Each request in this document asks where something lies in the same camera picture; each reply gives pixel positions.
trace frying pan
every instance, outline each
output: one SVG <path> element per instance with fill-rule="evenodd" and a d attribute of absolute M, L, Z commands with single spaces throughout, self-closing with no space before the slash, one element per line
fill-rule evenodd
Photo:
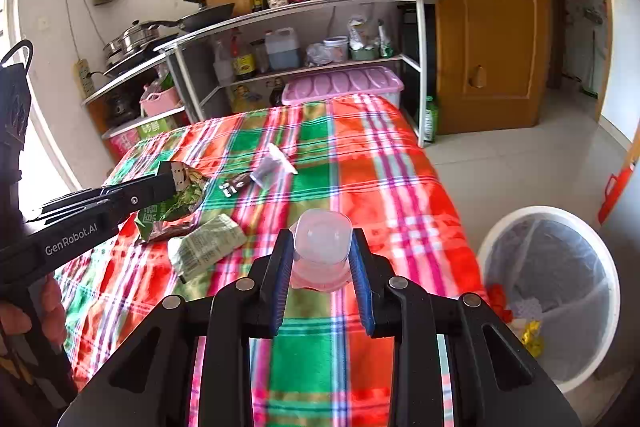
<path fill-rule="evenodd" d="M 166 26 L 167 28 L 178 27 L 187 33 L 213 26 L 214 24 L 226 21 L 231 17 L 234 10 L 234 3 L 221 4 L 220 6 L 207 7 L 205 0 L 185 0 L 185 2 L 196 2 L 200 5 L 200 10 L 191 15 L 187 15 L 177 21 L 149 21 L 141 23 L 147 27 Z"/>

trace human hand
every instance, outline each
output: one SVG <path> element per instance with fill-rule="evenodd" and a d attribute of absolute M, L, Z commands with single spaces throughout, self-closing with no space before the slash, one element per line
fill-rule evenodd
<path fill-rule="evenodd" d="M 42 332 L 55 346 L 60 346 L 66 339 L 65 309 L 62 305 L 62 292 L 52 274 L 42 286 L 40 302 L 44 315 L 41 319 Z M 7 335 L 21 335 L 31 330 L 31 319 L 21 309 L 0 302 L 0 321 Z"/>

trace electrical outlet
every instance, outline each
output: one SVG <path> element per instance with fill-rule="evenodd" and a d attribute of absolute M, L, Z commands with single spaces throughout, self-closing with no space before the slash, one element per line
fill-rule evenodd
<path fill-rule="evenodd" d="M 91 79 L 90 71 L 89 62 L 85 58 L 81 58 L 74 64 L 74 77 L 83 98 L 87 98 L 95 92 L 94 81 Z"/>

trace plaid bedsheet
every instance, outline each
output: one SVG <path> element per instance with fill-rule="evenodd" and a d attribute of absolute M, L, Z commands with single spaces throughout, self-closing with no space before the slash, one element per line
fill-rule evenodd
<path fill-rule="evenodd" d="M 252 187 L 226 199 L 217 189 L 220 182 L 256 166 L 269 142 L 290 156 L 299 174 L 268 192 Z M 373 253 L 387 256 L 396 273 L 431 293 L 484 293 L 449 197 L 410 127 L 382 98 L 348 96 L 180 128 L 138 143 L 106 183 L 152 173 L 162 160 L 186 162 L 215 178 L 200 220 L 224 212 L 241 225 L 248 241 L 182 285 L 164 242 L 134 245 L 138 234 L 130 216 L 118 237 L 58 270 L 68 310 L 65 349 L 80 387 L 162 297 L 213 295 L 243 277 L 254 259 L 270 253 L 278 230 L 308 208 L 346 214 L 354 227 L 364 229 Z M 331 294 L 289 289 L 278 336 L 253 341 L 251 348 L 257 427 L 386 425 L 392 340 L 372 340 L 364 333 L 353 285 Z M 452 425 L 448 368 L 441 358 L 446 422 Z"/>

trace green bottle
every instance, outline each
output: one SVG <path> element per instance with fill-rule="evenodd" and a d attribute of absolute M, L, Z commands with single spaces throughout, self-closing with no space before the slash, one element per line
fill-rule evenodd
<path fill-rule="evenodd" d="M 424 139 L 429 143 L 435 142 L 438 131 L 438 105 L 433 97 L 427 97 L 427 107 L 424 110 Z"/>

